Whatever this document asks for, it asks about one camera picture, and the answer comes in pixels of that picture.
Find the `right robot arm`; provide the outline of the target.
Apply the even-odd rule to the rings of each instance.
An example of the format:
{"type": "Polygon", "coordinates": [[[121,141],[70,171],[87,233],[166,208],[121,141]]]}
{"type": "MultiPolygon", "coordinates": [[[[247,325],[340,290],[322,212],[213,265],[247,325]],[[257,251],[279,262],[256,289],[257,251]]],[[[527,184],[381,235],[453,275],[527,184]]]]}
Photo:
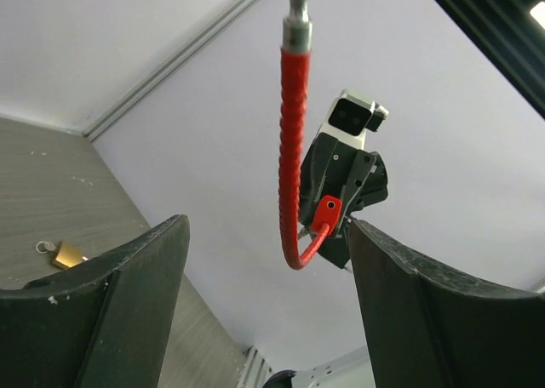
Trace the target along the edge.
{"type": "Polygon", "coordinates": [[[325,196],[341,201],[338,223],[318,254],[343,269],[350,260],[348,227],[351,215],[387,199],[387,170],[379,153],[353,148],[320,133],[301,165],[299,222],[312,224],[318,202],[325,196]]]}

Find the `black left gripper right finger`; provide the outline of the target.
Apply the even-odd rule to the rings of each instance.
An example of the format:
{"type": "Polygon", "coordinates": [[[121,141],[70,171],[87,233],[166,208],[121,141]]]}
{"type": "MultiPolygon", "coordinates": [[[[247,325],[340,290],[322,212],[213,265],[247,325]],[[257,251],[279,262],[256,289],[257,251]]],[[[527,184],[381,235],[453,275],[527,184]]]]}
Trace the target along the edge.
{"type": "Polygon", "coordinates": [[[542,294],[471,276],[362,220],[349,250],[377,386],[543,386],[542,294]]]}

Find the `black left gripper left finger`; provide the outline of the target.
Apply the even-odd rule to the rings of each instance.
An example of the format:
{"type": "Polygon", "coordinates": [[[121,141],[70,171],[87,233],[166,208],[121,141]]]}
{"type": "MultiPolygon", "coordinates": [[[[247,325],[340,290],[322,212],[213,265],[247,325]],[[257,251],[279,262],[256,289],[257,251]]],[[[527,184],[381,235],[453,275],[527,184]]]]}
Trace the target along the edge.
{"type": "Polygon", "coordinates": [[[4,387],[155,387],[190,242],[185,215],[1,292],[4,387]]]}

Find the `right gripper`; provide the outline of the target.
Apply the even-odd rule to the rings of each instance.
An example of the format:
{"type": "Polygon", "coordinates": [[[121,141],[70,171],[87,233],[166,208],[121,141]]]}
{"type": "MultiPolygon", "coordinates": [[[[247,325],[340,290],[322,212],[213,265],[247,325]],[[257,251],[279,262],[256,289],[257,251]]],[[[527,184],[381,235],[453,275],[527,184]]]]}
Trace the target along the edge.
{"type": "Polygon", "coordinates": [[[350,260],[348,229],[353,212],[376,202],[377,153],[358,150],[326,133],[311,144],[301,165],[299,222],[312,224],[318,201],[326,195],[341,201],[336,228],[318,253],[339,269],[350,260]]]}

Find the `red cable seal lock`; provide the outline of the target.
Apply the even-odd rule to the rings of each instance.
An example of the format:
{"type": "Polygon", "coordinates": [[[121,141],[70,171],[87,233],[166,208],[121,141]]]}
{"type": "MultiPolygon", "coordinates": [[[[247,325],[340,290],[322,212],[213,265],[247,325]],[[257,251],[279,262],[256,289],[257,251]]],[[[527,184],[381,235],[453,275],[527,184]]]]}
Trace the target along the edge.
{"type": "Polygon", "coordinates": [[[340,220],[342,207],[342,201],[332,196],[323,197],[319,201],[311,224],[315,238],[300,252],[298,224],[301,154],[313,31],[308,1],[289,0],[289,13],[283,19],[280,59],[279,230],[285,261],[294,270],[304,268],[324,240],[333,233],[340,220]]]}

